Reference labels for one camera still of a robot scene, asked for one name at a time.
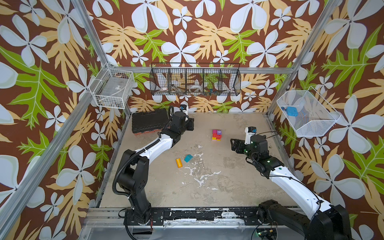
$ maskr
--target floor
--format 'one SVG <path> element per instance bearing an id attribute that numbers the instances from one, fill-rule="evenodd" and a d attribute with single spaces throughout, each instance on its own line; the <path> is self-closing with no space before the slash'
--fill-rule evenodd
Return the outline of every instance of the floor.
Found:
<path id="1" fill-rule="evenodd" d="M 231 151 L 230 139 L 245 138 L 245 128 L 257 127 L 257 132 L 270 131 L 261 113 L 195 113 L 194 131 L 187 131 L 170 150 L 149 166 L 145 187 L 152 207 L 232 207 L 256 206 L 273 199 L 283 206 L 297 205 L 280 187 L 262 177 L 245 162 L 245 156 Z M 112 181 L 122 153 L 136 150 L 157 137 L 156 133 L 135 136 L 130 121 L 119 154 L 113 165 L 100 207 L 127 207 L 127 197 L 112 192 Z M 212 141 L 212 129 L 222 130 L 222 140 Z M 273 138 L 268 138 L 270 155 L 280 158 Z M 184 157 L 193 155 L 186 163 Z M 176 159 L 183 167 L 178 168 Z"/>

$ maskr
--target wall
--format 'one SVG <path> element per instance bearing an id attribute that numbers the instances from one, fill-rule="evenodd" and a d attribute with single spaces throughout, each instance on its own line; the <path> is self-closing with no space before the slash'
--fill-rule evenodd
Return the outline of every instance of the wall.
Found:
<path id="1" fill-rule="evenodd" d="M 69 0 L 1 0 L 0 14 L 1 211 L 100 64 Z M 90 105 L 7 239 L 77 239 L 122 124 L 120 111 Z"/>
<path id="2" fill-rule="evenodd" d="M 177 62 L 193 66 L 210 62 L 240 63 L 241 67 L 291 66 L 324 7 L 318 0 L 84 3 L 94 17 L 110 63 L 122 66 L 149 66 L 152 62 L 170 62 L 173 66 L 179 66 Z M 237 97 L 166 98 L 150 94 L 148 76 L 137 74 L 135 78 L 137 87 L 129 105 L 137 111 L 179 106 L 186 101 L 197 112 L 264 112 L 285 77 L 243 75 L 241 95 Z"/>
<path id="3" fill-rule="evenodd" d="M 281 111 L 274 116 L 303 182 L 348 210 L 358 240 L 384 236 L 383 6 L 343 1 L 291 84 L 315 87 L 342 114 L 337 124 L 324 137 L 297 138 Z"/>

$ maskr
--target wire basket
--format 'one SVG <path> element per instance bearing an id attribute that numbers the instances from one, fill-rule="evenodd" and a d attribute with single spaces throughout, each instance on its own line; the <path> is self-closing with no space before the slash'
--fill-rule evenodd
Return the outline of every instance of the wire basket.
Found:
<path id="1" fill-rule="evenodd" d="M 134 84 L 133 72 L 107 69 L 102 76 L 96 76 L 99 81 L 92 96 L 97 106 L 105 108 L 124 109 Z"/>
<path id="2" fill-rule="evenodd" d="M 314 90 L 316 95 L 314 96 L 310 90 Z M 284 110 L 282 112 L 297 137 L 324 136 L 341 117 L 341 114 L 313 87 L 308 90 L 287 91 L 277 100 L 277 104 L 281 109 L 296 108 L 297 116 L 289 116 Z"/>
<path id="3" fill-rule="evenodd" d="M 169 63 L 151 63 L 152 95 L 219 95 L 240 94 L 241 75 L 237 64 L 199 63 L 200 67 L 172 67 Z"/>

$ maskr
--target black wire basket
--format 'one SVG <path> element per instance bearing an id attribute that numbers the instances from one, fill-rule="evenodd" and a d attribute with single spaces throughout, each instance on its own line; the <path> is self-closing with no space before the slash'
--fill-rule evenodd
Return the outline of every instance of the black wire basket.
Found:
<path id="1" fill-rule="evenodd" d="M 231 95 L 240 94 L 240 64 L 151 63 L 149 75 L 152 95 Z"/>

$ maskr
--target blue object in basket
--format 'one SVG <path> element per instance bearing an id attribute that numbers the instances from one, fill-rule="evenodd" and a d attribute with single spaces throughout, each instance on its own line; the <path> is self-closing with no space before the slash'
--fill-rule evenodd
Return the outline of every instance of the blue object in basket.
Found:
<path id="1" fill-rule="evenodd" d="M 184 161 L 185 162 L 189 162 L 189 160 L 191 160 L 192 158 L 193 158 L 193 156 L 188 154 L 188 155 L 185 156 Z"/>
<path id="2" fill-rule="evenodd" d="M 287 112 L 288 116 L 297 117 L 298 115 L 297 109 L 295 107 L 287 107 L 285 111 Z"/>

